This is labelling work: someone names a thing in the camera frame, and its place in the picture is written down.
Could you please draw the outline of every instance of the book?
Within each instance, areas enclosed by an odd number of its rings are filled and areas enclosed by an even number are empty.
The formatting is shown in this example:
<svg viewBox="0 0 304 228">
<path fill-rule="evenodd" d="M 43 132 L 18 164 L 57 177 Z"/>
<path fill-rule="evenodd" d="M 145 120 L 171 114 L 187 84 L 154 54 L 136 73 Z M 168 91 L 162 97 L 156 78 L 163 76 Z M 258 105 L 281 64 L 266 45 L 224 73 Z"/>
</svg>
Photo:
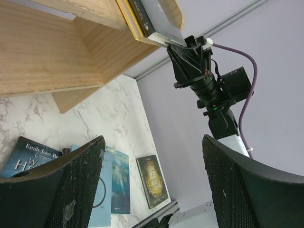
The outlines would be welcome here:
<svg viewBox="0 0 304 228">
<path fill-rule="evenodd" d="M 20 136 L 5 163 L 1 176 L 12 177 L 61 156 L 61 152 Z"/>
<path fill-rule="evenodd" d="M 116 2 L 129 26 L 130 31 L 132 32 L 134 39 L 140 42 L 164 47 L 162 43 L 154 42 L 144 35 L 144 32 L 128 0 L 116 0 Z"/>
<path fill-rule="evenodd" d="M 156 155 L 136 159 L 149 209 L 164 202 L 168 192 Z"/>
<path fill-rule="evenodd" d="M 129 156 L 108 146 L 105 151 L 113 155 L 111 212 L 130 214 Z"/>
<path fill-rule="evenodd" d="M 71 151 L 79 146 L 72 145 Z M 111 197 L 112 197 L 112 162 L 113 155 L 104 152 L 104 160 L 100 171 L 99 182 L 95 194 L 89 228 L 111 226 Z"/>
<path fill-rule="evenodd" d="M 153 27 L 153 24 L 140 0 L 128 0 L 133 12 L 136 15 L 136 18 L 145 34 L 146 37 L 149 37 L 151 34 L 156 32 Z"/>
<path fill-rule="evenodd" d="M 165 45 L 187 46 L 180 29 L 172 25 L 168 19 L 164 1 L 129 0 L 129 2 L 148 39 Z"/>
</svg>

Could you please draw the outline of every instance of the blue book cover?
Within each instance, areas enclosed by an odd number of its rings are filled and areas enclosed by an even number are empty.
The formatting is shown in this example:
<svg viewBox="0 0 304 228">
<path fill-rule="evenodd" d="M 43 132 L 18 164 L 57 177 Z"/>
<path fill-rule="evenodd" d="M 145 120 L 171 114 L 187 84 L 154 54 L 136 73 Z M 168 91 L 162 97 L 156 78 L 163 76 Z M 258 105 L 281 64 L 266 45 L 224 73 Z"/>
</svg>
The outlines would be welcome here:
<svg viewBox="0 0 304 228">
<path fill-rule="evenodd" d="M 105 151 L 113 155 L 112 213 L 130 214 L 129 156 L 108 146 Z"/>
<path fill-rule="evenodd" d="M 80 146 L 72 145 L 71 151 Z M 99 182 L 95 194 L 89 228 L 111 226 L 111 192 L 112 192 L 112 162 L 113 155 L 104 153 L 104 161 L 100 171 Z"/>
<path fill-rule="evenodd" d="M 20 136 L 1 176 L 12 177 L 61 156 L 61 152 Z"/>
</svg>

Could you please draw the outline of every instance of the cable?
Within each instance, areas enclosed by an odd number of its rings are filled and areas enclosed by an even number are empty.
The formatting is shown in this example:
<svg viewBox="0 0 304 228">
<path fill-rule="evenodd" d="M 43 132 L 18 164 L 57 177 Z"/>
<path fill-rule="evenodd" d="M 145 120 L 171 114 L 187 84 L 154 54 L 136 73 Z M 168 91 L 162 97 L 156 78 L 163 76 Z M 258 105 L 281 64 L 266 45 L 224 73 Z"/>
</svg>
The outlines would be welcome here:
<svg viewBox="0 0 304 228">
<path fill-rule="evenodd" d="M 218 63 L 215 61 L 215 60 L 213 60 L 213 59 L 211 59 L 213 62 L 214 62 L 214 64 L 215 64 L 215 73 L 217 74 L 217 76 L 218 76 L 218 78 L 217 78 L 217 81 L 219 82 L 219 80 L 220 80 L 220 74 L 219 74 L 219 66 L 218 66 Z"/>
<path fill-rule="evenodd" d="M 251 153 L 252 148 L 248 146 L 248 143 L 247 143 L 247 141 L 245 139 L 245 136 L 244 136 L 244 133 L 243 133 L 243 124 L 242 124 L 242 122 L 243 122 L 243 117 L 244 117 L 245 111 L 247 109 L 247 106 L 249 104 L 249 101 L 251 99 L 251 96 L 252 96 L 253 91 L 254 91 L 255 86 L 256 86 L 256 82 L 257 82 L 257 80 L 256 80 L 257 79 L 257 63 L 255 62 L 255 60 L 250 55 L 246 54 L 245 52 L 242 52 L 242 51 L 230 48 L 230 47 L 225 47 L 225 46 L 222 46 L 222 45 L 219 45 L 219 44 L 215 44 L 215 43 L 213 43 L 213 46 L 216 47 L 216 48 L 224 49 L 224 50 L 227 50 L 227 51 L 232 51 L 232 52 L 238 53 L 240 55 L 243 55 L 246 58 L 248 58 L 251 61 L 252 65 L 253 65 L 253 79 L 252 79 L 251 88 L 249 90 L 247 99 L 246 99 L 246 101 L 244 103 L 244 106 L 242 108 L 242 111 L 241 111 L 241 114 L 240 114 L 239 120 L 238 120 L 238 128 L 239 128 L 239 133 L 240 133 L 241 139 L 243 140 L 243 143 L 244 143 L 244 145 L 246 147 L 246 150 L 247 150 L 247 152 L 249 154 L 249 157 L 251 159 L 253 159 L 253 156 L 252 156 L 252 153 Z"/>
</svg>

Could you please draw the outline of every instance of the white stand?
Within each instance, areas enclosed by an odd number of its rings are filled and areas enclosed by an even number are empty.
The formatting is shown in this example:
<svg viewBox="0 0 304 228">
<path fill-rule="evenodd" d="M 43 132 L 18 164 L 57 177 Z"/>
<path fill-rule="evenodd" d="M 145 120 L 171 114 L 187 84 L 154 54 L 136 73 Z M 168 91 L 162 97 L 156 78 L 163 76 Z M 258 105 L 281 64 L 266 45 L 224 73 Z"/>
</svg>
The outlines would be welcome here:
<svg viewBox="0 0 304 228">
<path fill-rule="evenodd" d="M 232 135 L 219 139 L 225 146 L 249 157 L 240 136 Z M 169 221 L 170 228 L 219 228 L 213 201 L 200 205 L 184 213 L 175 213 Z"/>
</svg>

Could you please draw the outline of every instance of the marble surface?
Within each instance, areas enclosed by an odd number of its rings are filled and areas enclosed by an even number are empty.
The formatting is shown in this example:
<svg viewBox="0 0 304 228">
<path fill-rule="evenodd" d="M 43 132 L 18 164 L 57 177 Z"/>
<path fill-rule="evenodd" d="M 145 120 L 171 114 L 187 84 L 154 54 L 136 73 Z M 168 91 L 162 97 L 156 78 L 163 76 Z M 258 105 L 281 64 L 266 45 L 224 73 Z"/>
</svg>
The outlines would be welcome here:
<svg viewBox="0 0 304 228">
<path fill-rule="evenodd" d="M 0 170 L 19 136 L 61 150 L 99 135 L 129 155 L 131 214 L 112 214 L 111 227 L 131 228 L 170 202 L 149 209 L 144 195 L 136 158 L 156 149 L 134 79 L 119 76 L 65 114 L 51 94 L 0 99 Z"/>
</svg>

